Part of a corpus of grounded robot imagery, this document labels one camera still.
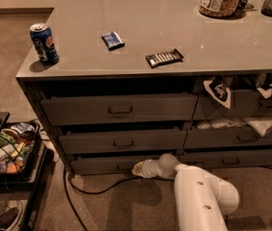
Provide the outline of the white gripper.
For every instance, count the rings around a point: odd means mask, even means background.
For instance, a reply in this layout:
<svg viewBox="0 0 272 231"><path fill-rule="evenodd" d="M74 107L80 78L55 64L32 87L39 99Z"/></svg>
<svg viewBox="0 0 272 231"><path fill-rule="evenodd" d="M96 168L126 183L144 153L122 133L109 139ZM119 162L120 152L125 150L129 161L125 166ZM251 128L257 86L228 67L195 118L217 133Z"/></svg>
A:
<svg viewBox="0 0 272 231"><path fill-rule="evenodd" d="M145 160L134 165L132 174L144 178L174 178L174 167L166 161Z"/></svg>

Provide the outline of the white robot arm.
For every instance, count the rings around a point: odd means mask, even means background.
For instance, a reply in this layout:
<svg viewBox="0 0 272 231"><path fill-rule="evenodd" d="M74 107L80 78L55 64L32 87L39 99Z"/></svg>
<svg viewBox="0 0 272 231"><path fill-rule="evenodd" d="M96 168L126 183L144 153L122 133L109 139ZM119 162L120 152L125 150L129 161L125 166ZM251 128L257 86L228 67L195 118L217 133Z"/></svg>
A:
<svg viewBox="0 0 272 231"><path fill-rule="evenodd" d="M180 231L228 231L224 216L239 205L238 191L230 182L168 153L136 163L133 174L174 180Z"/></svg>

